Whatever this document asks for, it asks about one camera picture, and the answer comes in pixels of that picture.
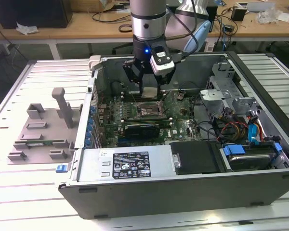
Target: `blue latch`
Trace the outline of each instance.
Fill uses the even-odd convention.
[[[254,142],[255,144],[259,144],[257,141],[257,133],[258,133],[258,128],[256,125],[251,124],[249,125],[249,142]]]
[[[90,106],[90,113],[93,114],[96,112],[96,107]]]
[[[86,132],[86,137],[90,138],[91,135],[92,135],[91,132],[89,132],[89,131]]]
[[[86,145],[90,145],[91,141],[90,140],[85,140]]]
[[[93,128],[93,127],[92,127],[91,125],[87,125],[87,130],[88,130],[88,131],[92,131],[92,128]]]
[[[88,119],[88,124],[93,125],[93,119],[89,118],[89,119]]]
[[[58,165],[56,169],[56,173],[65,173],[68,172],[67,165]]]
[[[274,147],[275,147],[276,151],[278,152],[278,154],[280,154],[283,151],[283,148],[280,146],[279,143],[275,143]]]
[[[245,150],[242,145],[228,145],[223,148],[223,152],[225,155],[243,155],[245,154]]]

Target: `gray case panel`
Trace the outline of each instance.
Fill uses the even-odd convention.
[[[289,191],[289,173],[59,187],[83,219],[269,205]]]

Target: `desk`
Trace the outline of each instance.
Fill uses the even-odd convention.
[[[218,13],[225,8],[234,5],[237,0],[225,0],[224,7],[219,7]],[[289,13],[289,1],[275,0],[276,8],[285,13]],[[102,20],[113,20],[127,14],[105,13]],[[243,22],[238,22],[238,31],[232,37],[232,41],[289,41],[289,23],[278,22],[278,24],[261,25],[256,22],[256,14],[249,13],[245,16]],[[87,13],[74,13],[70,24],[64,29],[40,28],[39,33],[31,35],[22,35],[15,29],[2,29],[3,34],[13,44],[48,44],[54,59],[61,59],[57,48],[62,43],[114,43],[114,42],[132,42],[132,33],[120,33],[118,27],[120,24],[103,24],[95,22]],[[213,31],[207,37],[206,51],[212,51],[214,43],[219,36],[219,26],[214,24]],[[8,42],[0,34],[0,44]]]

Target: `power supply label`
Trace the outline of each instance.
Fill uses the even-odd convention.
[[[149,152],[115,153],[113,155],[114,179],[150,177]]]

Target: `metal slotted surface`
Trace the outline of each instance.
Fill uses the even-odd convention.
[[[277,58],[265,54],[238,56],[289,118],[289,70]],[[240,84],[252,96],[244,82]]]
[[[29,103],[57,108],[50,96],[52,88],[64,86],[66,99],[78,107],[91,75],[87,63],[88,60],[60,60],[29,65],[3,102],[0,108],[0,231],[289,230],[289,192],[270,206],[82,220],[57,190],[57,184],[68,178],[67,173],[55,172],[57,164],[8,166],[6,155],[27,119]],[[239,225],[238,221],[242,220],[254,224]]]

